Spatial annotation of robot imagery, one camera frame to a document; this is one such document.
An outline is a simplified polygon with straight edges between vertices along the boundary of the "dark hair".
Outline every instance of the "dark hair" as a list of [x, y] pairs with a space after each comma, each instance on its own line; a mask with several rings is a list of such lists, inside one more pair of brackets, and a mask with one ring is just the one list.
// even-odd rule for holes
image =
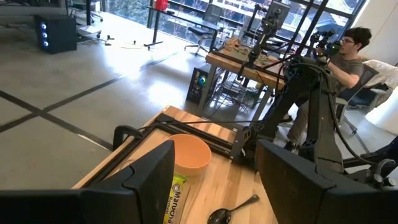
[[355, 27], [348, 29], [344, 33], [345, 37], [351, 37], [355, 44], [361, 43], [361, 47], [358, 50], [368, 46], [370, 39], [372, 38], [372, 32], [368, 28]]

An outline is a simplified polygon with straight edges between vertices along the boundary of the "concrete floor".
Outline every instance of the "concrete floor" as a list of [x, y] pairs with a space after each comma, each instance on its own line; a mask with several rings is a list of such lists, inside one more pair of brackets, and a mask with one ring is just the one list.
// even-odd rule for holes
[[[0, 52], [7, 52], [0, 54], [0, 189], [70, 188], [110, 153], [117, 125], [140, 127], [166, 105], [197, 112], [185, 97], [193, 68], [205, 59], [184, 52], [185, 41], [161, 33], [164, 44], [140, 48], [152, 39], [151, 30], [109, 18], [102, 25], [116, 39], [112, 46], [81, 44], [57, 55], [37, 50], [31, 31], [0, 28], [0, 40], [7, 40], [0, 41]], [[115, 28], [115, 20], [123, 30]], [[206, 114], [217, 107], [210, 104]], [[246, 120], [254, 114], [238, 109], [222, 106], [212, 119]], [[347, 134], [357, 153], [394, 137], [369, 124], [362, 111], [347, 115], [359, 128], [360, 138]], [[284, 144], [286, 132], [280, 128], [277, 144]]]

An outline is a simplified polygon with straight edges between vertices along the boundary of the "metal spoon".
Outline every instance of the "metal spoon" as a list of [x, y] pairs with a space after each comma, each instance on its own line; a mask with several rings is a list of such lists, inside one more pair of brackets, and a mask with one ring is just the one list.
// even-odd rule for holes
[[226, 208], [217, 209], [210, 215], [209, 219], [207, 220], [207, 224], [227, 224], [231, 220], [231, 215], [233, 211], [238, 210], [245, 205], [258, 202], [259, 200], [259, 196], [255, 194], [247, 201], [243, 202], [240, 206], [232, 210], [228, 210]]

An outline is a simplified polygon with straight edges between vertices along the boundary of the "yellow-green package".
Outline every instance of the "yellow-green package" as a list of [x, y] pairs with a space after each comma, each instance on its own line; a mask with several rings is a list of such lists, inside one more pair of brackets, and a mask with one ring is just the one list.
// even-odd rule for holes
[[173, 218], [180, 201], [182, 189], [187, 178], [178, 174], [174, 174], [172, 188], [170, 190], [169, 199], [167, 200], [166, 212], [164, 214], [163, 224], [173, 223]]

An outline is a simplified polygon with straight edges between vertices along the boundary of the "white cloth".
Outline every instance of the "white cloth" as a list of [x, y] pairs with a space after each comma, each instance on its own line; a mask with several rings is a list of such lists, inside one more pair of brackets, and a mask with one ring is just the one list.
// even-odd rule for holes
[[375, 69], [379, 73], [375, 75], [365, 87], [381, 83], [386, 84], [392, 90], [398, 86], [398, 68], [378, 60], [368, 60], [364, 62], [367, 66]]
[[398, 134], [398, 88], [388, 100], [366, 115], [366, 119], [392, 134]]

